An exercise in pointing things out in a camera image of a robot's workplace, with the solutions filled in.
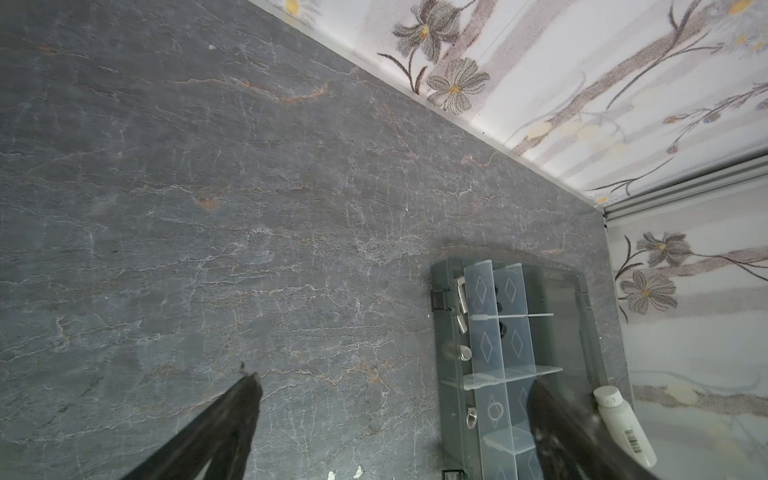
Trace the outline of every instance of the flower pattern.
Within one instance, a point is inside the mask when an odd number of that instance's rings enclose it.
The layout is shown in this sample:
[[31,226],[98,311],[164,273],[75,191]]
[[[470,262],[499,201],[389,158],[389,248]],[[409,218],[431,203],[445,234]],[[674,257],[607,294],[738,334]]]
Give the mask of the flower pattern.
[[415,48],[421,46],[424,55],[432,63],[440,59],[440,49],[444,41],[453,43],[458,38],[458,14],[461,9],[443,0],[422,0],[419,7],[412,9],[416,16],[416,25],[406,27],[395,25],[392,31],[400,40],[397,42],[398,51],[408,56]]
[[712,122],[714,122],[718,118],[720,118],[720,113],[714,112],[714,113],[708,114],[706,117],[704,117],[702,122],[705,123],[705,124],[711,124]]
[[467,94],[478,94],[485,88],[490,75],[478,72],[478,64],[470,58],[451,60],[445,70],[445,76],[431,75],[427,84],[435,93],[427,100],[445,111],[460,115],[472,108]]
[[319,16],[318,0],[269,0],[270,3],[288,12],[299,22],[314,26]]
[[615,204],[619,200],[623,199],[624,194],[621,192],[621,190],[600,190],[595,192],[591,198],[596,204],[600,205],[601,207],[606,207],[607,205]]
[[647,251],[648,266],[656,266],[667,261],[670,266],[680,266],[691,255],[690,244],[685,240],[685,233],[667,233],[661,240],[651,232],[643,233],[643,240],[637,242],[637,249]]
[[635,313],[645,315],[649,304],[661,312],[677,308],[677,301],[670,296],[675,293],[674,282],[660,273],[646,279],[643,272],[635,270],[632,281],[624,280],[620,287],[627,294],[629,310]]
[[722,41],[722,51],[753,55],[768,50],[768,2],[715,0],[709,10],[715,20],[713,36]]

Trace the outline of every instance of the barcode label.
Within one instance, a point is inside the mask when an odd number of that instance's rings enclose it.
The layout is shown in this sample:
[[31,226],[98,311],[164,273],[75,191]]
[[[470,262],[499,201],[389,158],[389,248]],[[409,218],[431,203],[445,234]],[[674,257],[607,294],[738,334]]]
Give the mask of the barcode label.
[[624,434],[627,436],[627,440],[629,440],[629,446],[632,447],[632,452],[643,453],[643,449],[640,447],[640,442],[637,441],[637,436],[635,436],[634,430],[624,430]]

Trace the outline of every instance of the bottle cap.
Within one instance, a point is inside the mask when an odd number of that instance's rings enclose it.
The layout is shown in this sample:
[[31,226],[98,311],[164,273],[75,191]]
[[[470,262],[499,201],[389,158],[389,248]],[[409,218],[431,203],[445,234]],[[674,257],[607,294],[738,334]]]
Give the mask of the bottle cap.
[[592,394],[597,399],[598,405],[603,407],[619,406],[624,401],[624,397],[621,396],[619,389],[613,385],[597,387]]

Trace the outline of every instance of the diamond pattern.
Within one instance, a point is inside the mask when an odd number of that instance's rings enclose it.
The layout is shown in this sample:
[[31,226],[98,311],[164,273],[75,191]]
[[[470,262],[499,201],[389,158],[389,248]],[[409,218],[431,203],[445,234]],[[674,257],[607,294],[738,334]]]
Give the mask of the diamond pattern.
[[526,405],[528,404],[528,392],[525,391],[525,389],[520,391],[520,398],[518,398],[518,402],[520,402],[520,408],[523,409],[523,413],[525,414],[525,417],[528,417],[528,409],[526,408]]
[[531,453],[528,455],[528,470],[531,471],[531,478],[536,478],[536,480],[538,480],[541,476],[536,472],[541,470],[541,466],[538,464],[535,453],[535,450],[531,450]]
[[515,283],[512,282],[512,279],[507,277],[507,284],[504,285],[504,293],[507,294],[507,298],[509,298],[509,304],[512,305],[515,303],[515,294],[518,292],[518,289],[515,287]]
[[523,353],[523,340],[520,338],[520,334],[517,330],[512,333],[512,348],[515,349],[515,355],[520,358],[520,354]]
[[498,421],[504,417],[504,406],[501,403],[496,402],[493,395],[491,395],[491,398],[488,400],[488,417],[491,419],[491,422],[493,422],[493,428],[496,428]]
[[491,344],[491,339],[488,338],[488,332],[482,333],[482,341],[480,342],[480,350],[482,350],[482,354],[485,357],[485,362],[490,363],[491,362],[491,354],[493,353],[493,345]]
[[485,294],[488,292],[488,287],[485,285],[482,276],[478,276],[477,284],[475,285],[475,293],[480,297],[480,303],[485,302]]

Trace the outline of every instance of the bathroom wall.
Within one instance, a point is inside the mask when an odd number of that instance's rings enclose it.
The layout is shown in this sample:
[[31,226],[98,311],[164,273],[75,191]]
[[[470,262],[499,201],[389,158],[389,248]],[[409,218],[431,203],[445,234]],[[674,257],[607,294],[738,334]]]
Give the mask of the bathroom wall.
[[609,223],[634,406],[666,480],[768,477],[768,180]]
[[767,0],[253,0],[599,205],[768,148]]
[[244,0],[3,2],[0,477],[115,480],[231,386],[246,478],[436,478],[429,266],[584,272],[602,216]]

